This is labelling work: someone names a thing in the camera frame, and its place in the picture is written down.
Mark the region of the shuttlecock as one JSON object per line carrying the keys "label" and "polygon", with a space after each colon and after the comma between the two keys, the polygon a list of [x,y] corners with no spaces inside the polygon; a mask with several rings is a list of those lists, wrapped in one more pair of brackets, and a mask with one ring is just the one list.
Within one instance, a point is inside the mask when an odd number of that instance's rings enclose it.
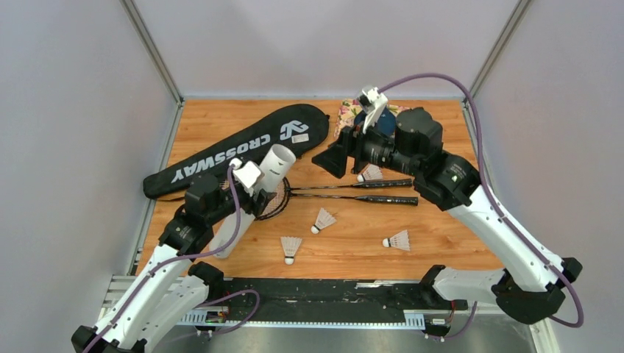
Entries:
{"label": "shuttlecock", "polygon": [[285,264],[292,265],[294,263],[295,255],[302,244],[302,238],[281,237],[280,242],[283,248]]}
{"label": "shuttlecock", "polygon": [[384,238],[382,240],[382,245],[386,248],[395,248],[409,252],[411,250],[411,245],[408,230],[405,229],[389,238]]}
{"label": "shuttlecock", "polygon": [[357,175],[358,182],[368,182],[381,180],[383,178],[383,172],[376,165],[368,165],[365,169]]}
{"label": "shuttlecock", "polygon": [[333,225],[335,222],[336,218],[325,208],[321,208],[318,212],[314,224],[310,228],[310,231],[313,234],[318,234],[321,230]]}

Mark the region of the white shuttlecock tube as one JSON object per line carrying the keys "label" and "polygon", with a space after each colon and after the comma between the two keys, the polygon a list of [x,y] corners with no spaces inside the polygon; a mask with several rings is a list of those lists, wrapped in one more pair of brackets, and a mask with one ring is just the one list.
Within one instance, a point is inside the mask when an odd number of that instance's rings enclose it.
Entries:
{"label": "white shuttlecock tube", "polygon": [[[264,177],[256,185],[255,191],[260,189],[264,189],[268,192],[276,191],[277,186],[282,182],[283,178],[286,176],[287,172],[296,160],[296,155],[289,148],[280,144],[272,145],[259,165],[260,169],[264,172]],[[253,215],[246,214],[243,211],[241,214],[241,224],[234,241],[222,251],[216,252],[214,257],[219,259],[228,258],[236,244],[240,241],[254,221],[255,217]],[[217,230],[214,239],[212,239],[209,244],[209,250],[213,251],[223,247],[233,236],[235,225],[236,215],[233,213],[224,219],[223,223]]]}

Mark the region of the black racket bag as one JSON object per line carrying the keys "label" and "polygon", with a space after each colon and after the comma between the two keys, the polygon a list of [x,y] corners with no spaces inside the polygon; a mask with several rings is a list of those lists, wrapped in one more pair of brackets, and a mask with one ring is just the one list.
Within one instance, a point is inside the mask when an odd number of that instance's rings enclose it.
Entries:
{"label": "black racket bag", "polygon": [[188,188],[194,177],[205,173],[224,179],[231,159],[237,157],[260,164],[274,144],[285,146],[300,158],[325,141],[329,127],[329,115],[316,106],[281,107],[206,149],[147,176],[143,180],[143,194],[158,199]]}

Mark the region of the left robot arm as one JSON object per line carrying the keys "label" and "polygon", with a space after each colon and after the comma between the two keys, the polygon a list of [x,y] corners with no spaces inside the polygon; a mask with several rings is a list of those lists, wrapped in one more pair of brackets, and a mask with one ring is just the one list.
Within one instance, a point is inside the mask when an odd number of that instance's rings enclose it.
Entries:
{"label": "left robot arm", "polygon": [[153,352],[189,311],[218,304],[223,272],[204,258],[223,252],[274,198],[267,171],[230,169],[227,188],[211,174],[195,179],[167,223],[147,265],[117,304],[71,337],[76,352]]}

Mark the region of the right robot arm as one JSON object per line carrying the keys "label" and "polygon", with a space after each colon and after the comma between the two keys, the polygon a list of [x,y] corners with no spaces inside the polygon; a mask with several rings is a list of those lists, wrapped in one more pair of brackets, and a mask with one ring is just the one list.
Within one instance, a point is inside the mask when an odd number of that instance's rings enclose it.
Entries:
{"label": "right robot arm", "polygon": [[523,324],[554,318],[581,272],[580,262],[532,238],[492,195],[478,170],[444,150],[442,135],[441,124],[418,107],[397,116],[390,136],[363,124],[343,128],[312,161],[337,178],[345,175],[349,158],[354,173],[376,165],[412,177],[422,198],[468,227],[502,262],[502,268],[491,271],[432,266],[419,288],[427,307],[465,300],[495,304]]}

